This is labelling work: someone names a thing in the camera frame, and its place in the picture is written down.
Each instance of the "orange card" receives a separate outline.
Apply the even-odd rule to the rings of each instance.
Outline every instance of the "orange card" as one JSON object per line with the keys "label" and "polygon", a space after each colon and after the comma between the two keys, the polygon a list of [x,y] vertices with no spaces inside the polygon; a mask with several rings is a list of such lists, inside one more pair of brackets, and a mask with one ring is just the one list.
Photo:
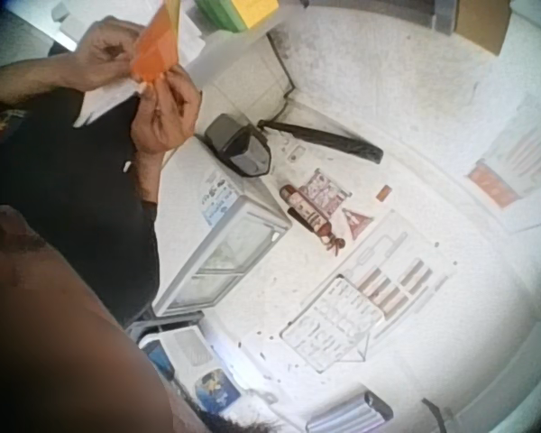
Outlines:
{"label": "orange card", "polygon": [[170,10],[172,5],[163,5],[136,42],[132,71],[142,81],[151,82],[179,63],[179,2],[168,3],[176,4],[176,13]]}

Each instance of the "yellow sticky note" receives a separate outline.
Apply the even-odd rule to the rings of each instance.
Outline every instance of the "yellow sticky note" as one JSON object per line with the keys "label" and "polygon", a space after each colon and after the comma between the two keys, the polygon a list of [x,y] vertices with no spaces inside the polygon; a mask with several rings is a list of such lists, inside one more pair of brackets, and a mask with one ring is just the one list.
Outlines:
{"label": "yellow sticky note", "polygon": [[249,29],[279,9],[278,0],[233,0],[233,5]]}

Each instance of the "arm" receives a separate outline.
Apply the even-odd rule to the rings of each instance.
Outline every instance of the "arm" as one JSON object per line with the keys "label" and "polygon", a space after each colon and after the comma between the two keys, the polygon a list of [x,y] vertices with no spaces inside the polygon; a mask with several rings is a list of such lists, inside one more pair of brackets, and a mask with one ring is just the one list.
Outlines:
{"label": "arm", "polygon": [[23,60],[0,68],[0,102],[15,106],[55,88],[68,88],[69,54]]}
{"label": "arm", "polygon": [[141,26],[106,18],[94,23],[76,51],[0,68],[0,102],[14,106],[55,88],[99,88],[130,74]]}
{"label": "arm", "polygon": [[136,192],[142,201],[159,202],[160,171],[164,153],[137,152],[131,168]]}
{"label": "arm", "polygon": [[158,203],[164,154],[193,135],[200,102],[200,93],[182,68],[168,71],[144,89],[131,126],[138,150],[131,172],[141,200]]}

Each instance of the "mini fridge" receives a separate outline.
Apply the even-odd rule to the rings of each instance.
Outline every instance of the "mini fridge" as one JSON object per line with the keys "label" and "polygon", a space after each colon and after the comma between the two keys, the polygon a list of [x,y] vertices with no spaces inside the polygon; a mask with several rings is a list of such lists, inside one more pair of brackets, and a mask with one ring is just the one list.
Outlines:
{"label": "mini fridge", "polygon": [[260,179],[241,178],[197,138],[190,139],[162,170],[155,314],[213,307],[290,226]]}

